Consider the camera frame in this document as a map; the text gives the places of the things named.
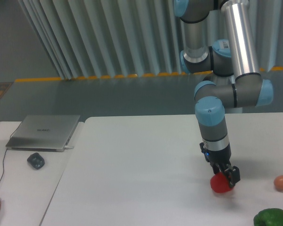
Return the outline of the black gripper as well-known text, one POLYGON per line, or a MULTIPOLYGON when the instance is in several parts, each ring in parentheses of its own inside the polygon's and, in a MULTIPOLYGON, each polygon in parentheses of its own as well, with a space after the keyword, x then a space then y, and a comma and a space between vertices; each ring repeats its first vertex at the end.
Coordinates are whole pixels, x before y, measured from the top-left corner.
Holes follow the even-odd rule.
POLYGON ((201 152, 205 156, 205 160, 209 162, 212 166, 213 173, 222 172, 225 176, 230 188, 233 188, 236 183, 240 181, 240 170, 236 166, 232 166, 230 163, 231 158, 231 147, 230 144, 226 148, 218 151, 212 151, 205 147, 204 143, 200 143, 201 152))

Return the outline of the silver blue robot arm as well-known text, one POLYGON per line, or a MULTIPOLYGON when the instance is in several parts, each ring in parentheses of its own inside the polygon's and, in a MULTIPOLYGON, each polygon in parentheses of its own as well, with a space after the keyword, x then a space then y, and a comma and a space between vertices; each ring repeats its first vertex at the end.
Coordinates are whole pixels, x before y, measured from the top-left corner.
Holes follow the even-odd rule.
POLYGON ((239 168, 230 163, 231 147, 225 120, 227 108, 262 106, 272 103, 273 85, 264 80, 252 37, 247 0, 176 0, 174 14, 183 22, 185 47, 180 53, 186 73, 211 71, 226 78, 225 85, 205 79, 194 90, 195 115, 202 142, 201 152, 215 174, 221 173, 228 186, 240 181, 239 168), (204 22, 211 11, 220 10, 228 38, 212 46, 205 41, 204 22))

